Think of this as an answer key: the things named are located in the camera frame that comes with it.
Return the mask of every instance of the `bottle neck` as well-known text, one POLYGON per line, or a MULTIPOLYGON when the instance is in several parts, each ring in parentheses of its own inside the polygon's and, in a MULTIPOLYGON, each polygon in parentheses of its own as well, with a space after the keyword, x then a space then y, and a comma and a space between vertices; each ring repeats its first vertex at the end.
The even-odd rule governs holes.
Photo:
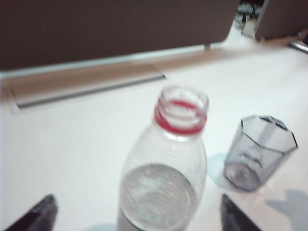
POLYGON ((154 110, 154 120, 162 129, 180 136, 199 134, 206 123, 208 98, 194 89, 163 89, 154 110))

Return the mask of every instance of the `glass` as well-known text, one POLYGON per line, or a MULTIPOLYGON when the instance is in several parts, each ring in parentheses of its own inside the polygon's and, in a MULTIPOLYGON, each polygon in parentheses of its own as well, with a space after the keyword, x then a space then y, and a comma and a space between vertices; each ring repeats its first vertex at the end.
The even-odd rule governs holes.
POLYGON ((297 148, 294 134, 282 121, 271 116, 243 118, 225 160, 224 175, 233 186, 254 191, 297 148))
POLYGON ((206 156, 200 134, 207 107, 207 97, 197 90, 162 90, 153 122, 123 168, 118 231, 185 230, 205 185, 206 156))

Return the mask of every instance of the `plastic water bottle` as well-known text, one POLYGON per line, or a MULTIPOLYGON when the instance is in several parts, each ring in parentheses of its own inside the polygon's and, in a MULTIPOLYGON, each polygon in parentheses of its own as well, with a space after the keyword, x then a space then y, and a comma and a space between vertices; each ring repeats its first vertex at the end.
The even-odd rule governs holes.
POLYGON ((162 90, 153 122, 123 169, 118 231, 185 230, 205 185, 201 132, 207 109, 207 96, 197 90, 162 90))

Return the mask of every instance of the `table surface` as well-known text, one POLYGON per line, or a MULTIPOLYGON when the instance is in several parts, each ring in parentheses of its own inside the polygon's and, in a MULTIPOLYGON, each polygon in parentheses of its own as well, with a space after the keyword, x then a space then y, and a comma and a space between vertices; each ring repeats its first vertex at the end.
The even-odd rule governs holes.
POLYGON ((210 99, 203 139, 208 177, 187 230, 221 230, 226 193, 262 230, 308 227, 308 55, 286 47, 289 38, 256 42, 233 26, 211 50, 132 61, 152 64, 167 80, 70 99, 12 114, 1 102, 1 229, 53 193, 55 231, 114 231, 121 168, 130 147, 151 123, 161 88, 184 83, 210 99), (221 178, 240 118, 272 115, 297 139, 294 152, 253 193, 221 178))

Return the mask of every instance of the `hexagonal glass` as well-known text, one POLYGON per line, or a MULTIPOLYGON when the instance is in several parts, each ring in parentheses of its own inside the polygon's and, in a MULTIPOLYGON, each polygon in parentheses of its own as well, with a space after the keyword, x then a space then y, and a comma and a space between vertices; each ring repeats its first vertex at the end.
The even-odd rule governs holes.
POLYGON ((225 160, 224 175, 235 187, 254 191, 297 149, 294 134, 272 116, 241 119, 225 160))

